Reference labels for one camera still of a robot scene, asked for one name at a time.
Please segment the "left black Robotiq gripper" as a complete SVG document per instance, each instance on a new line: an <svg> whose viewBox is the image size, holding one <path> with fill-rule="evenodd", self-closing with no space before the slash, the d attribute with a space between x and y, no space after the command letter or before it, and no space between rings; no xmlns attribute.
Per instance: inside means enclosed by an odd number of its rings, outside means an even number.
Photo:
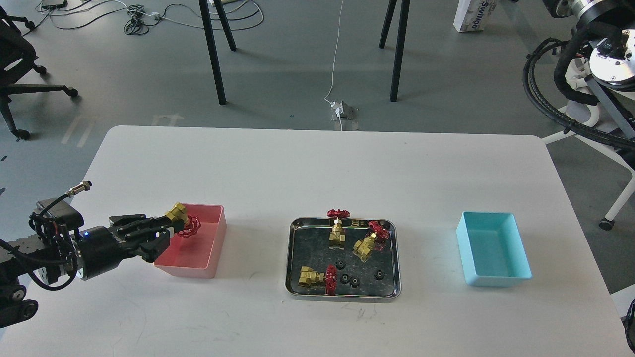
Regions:
<svg viewBox="0 0 635 357"><path fill-rule="evenodd" d="M166 216L147 217L144 213L110 216L111 226L97 226L82 231L75 241L77 276L88 280L116 268L126 258L141 257L153 263L170 246L172 231L160 231L172 226Z"/></svg>

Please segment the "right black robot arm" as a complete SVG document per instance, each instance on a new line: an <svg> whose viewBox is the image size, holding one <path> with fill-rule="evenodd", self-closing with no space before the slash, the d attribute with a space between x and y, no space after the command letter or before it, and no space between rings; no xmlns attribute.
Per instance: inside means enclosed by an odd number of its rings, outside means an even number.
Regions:
<svg viewBox="0 0 635 357"><path fill-rule="evenodd" d="M522 70L522 85L533 106L563 128L547 141L576 136L633 171L634 114L616 94L634 97L634 2L545 0L543 4L553 18L577 19L569 39L545 39L527 54ZM556 88L570 104L587 106L586 121L572 118L566 108L556 109L538 88L535 68L548 51L558 55Z"/></svg>

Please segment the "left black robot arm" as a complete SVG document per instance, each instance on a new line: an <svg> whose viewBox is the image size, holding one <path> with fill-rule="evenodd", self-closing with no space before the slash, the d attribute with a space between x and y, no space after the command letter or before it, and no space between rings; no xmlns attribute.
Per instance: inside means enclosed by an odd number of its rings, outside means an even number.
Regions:
<svg viewBox="0 0 635 357"><path fill-rule="evenodd" d="M154 262L170 244L170 238L188 224L184 205L177 203L161 217L143 214L110 217L109 227L81 231L84 219L66 199L90 189L82 181L55 199L38 202L30 215L34 235L1 242L0 325L26 321L38 311L35 300L25 298L19 277L27 274L46 290L61 290L74 278L88 280L114 269L126 259L139 256Z"/></svg>

